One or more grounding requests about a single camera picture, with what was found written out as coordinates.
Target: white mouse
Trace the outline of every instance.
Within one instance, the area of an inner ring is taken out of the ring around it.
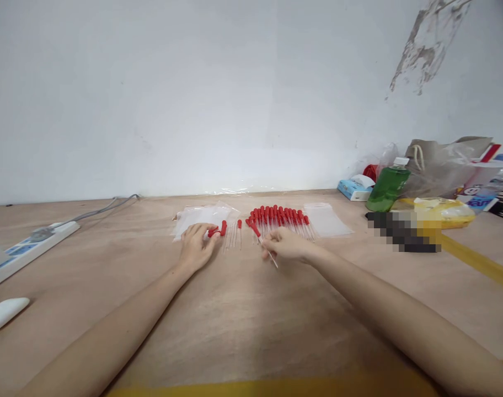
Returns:
[[[29,304],[29,298],[12,298],[0,302],[0,328]]]

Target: person's left hand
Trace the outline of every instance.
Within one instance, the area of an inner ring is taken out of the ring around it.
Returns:
[[[215,233],[207,243],[204,243],[204,235],[206,231],[216,228],[217,226],[212,223],[196,223],[189,226],[181,235],[183,247],[178,263],[192,267],[193,271],[201,269],[209,261],[220,238],[220,233]]]

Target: plastic bottle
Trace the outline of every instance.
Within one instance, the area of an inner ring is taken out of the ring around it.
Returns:
[[[496,198],[499,192],[503,190],[503,168],[497,175],[492,178],[489,183],[481,188],[476,196],[467,202],[467,205],[472,208],[472,211],[477,215],[481,213],[485,207]]]
[[[392,167],[382,169],[366,202],[366,207],[369,210],[375,212],[390,210],[411,174],[411,171],[405,167],[408,161],[408,158],[397,157]]]

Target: green bottle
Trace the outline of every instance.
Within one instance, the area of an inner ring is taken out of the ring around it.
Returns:
[[[369,210],[388,212],[391,209],[411,174],[411,171],[406,169],[409,160],[397,157],[392,167],[386,167],[380,172],[377,183],[366,202]]]

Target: yellow bag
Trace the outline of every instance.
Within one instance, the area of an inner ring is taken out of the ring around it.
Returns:
[[[441,229],[463,228],[476,218],[474,211],[465,203],[441,197],[401,198],[390,211],[422,213],[423,219],[440,221]]]

